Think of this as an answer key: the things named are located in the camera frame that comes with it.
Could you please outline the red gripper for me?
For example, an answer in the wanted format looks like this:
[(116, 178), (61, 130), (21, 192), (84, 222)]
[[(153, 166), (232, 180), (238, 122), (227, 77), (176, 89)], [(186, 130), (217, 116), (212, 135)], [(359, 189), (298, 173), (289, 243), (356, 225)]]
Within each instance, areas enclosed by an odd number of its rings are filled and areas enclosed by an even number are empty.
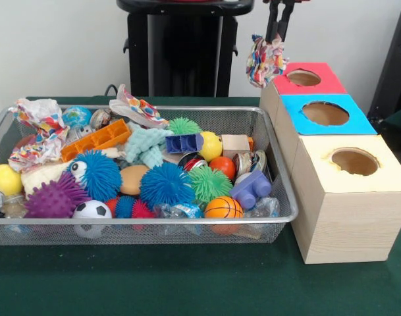
[[(267, 23), (267, 41), (273, 41), (278, 29), (278, 34), (282, 41), (285, 41), (286, 31), (288, 29), (288, 23), (290, 20), (290, 15), (294, 10), (295, 3), (301, 3), (302, 0), (263, 0), (263, 3), (269, 3), (269, 19)], [(284, 9), (282, 11), (282, 16), (279, 22), (278, 17), (278, 6), (279, 3), (284, 4)]]

